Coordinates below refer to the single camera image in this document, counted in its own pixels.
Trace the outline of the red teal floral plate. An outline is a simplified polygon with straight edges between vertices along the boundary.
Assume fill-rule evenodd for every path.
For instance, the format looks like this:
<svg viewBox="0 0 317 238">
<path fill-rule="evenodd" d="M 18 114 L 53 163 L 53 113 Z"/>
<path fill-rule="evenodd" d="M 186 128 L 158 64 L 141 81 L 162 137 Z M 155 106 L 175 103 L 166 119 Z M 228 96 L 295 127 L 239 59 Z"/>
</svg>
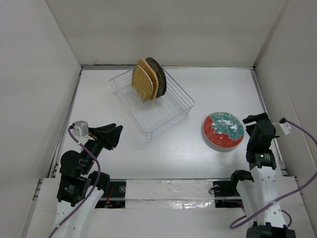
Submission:
<svg viewBox="0 0 317 238">
<path fill-rule="evenodd" d="M 244 138 L 242 123 L 231 113 L 214 112 L 203 122 L 203 134 L 213 146 L 221 149 L 234 149 Z"/>
</svg>

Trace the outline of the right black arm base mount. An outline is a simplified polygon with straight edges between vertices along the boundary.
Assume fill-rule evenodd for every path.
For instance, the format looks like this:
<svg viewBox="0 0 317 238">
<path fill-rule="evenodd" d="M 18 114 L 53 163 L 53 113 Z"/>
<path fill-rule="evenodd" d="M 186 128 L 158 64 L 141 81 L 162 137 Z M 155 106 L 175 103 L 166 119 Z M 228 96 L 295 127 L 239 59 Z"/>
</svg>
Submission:
<svg viewBox="0 0 317 238">
<path fill-rule="evenodd" d="M 209 194 L 214 196 L 215 208 L 242 208 L 244 205 L 237 191 L 239 181 L 254 181 L 250 171 L 235 170 L 230 180 L 216 180 L 212 182 Z"/>
</svg>

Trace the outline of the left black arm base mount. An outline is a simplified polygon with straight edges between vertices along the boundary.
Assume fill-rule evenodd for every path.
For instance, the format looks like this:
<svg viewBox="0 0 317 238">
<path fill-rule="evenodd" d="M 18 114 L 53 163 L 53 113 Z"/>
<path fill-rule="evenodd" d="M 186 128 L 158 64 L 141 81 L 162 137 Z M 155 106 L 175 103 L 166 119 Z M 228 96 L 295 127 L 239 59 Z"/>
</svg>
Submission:
<svg viewBox="0 0 317 238">
<path fill-rule="evenodd" d="M 124 179 L 112 179 L 109 189 L 99 199 L 95 208 L 125 208 L 126 182 Z"/>
</svg>

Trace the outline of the yellow woven green-rimmed tray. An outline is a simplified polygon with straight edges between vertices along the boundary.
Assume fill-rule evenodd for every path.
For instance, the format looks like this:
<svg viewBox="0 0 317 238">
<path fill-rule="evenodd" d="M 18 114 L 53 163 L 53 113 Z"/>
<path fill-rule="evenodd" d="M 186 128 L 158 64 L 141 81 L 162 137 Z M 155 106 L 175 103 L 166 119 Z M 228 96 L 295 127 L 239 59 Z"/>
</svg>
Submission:
<svg viewBox="0 0 317 238">
<path fill-rule="evenodd" d="M 153 83 L 147 73 L 138 65 L 133 69 L 131 82 L 142 101 L 148 101 L 153 92 Z"/>
</svg>

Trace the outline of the orange woven square tray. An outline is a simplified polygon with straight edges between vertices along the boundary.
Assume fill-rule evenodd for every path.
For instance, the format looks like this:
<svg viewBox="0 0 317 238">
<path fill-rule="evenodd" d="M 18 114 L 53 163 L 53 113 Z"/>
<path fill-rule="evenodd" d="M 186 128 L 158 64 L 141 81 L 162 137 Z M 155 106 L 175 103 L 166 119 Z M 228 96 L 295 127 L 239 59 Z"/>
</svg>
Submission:
<svg viewBox="0 0 317 238">
<path fill-rule="evenodd" d="M 152 65 L 148 63 L 145 59 L 139 59 L 138 66 L 140 66 L 146 72 L 146 74 L 149 76 L 153 84 L 153 91 L 150 96 L 150 100 L 154 100 L 157 96 L 157 92 L 159 88 L 159 81 L 158 81 L 156 72 L 154 71 L 154 68 L 152 67 Z"/>
</svg>

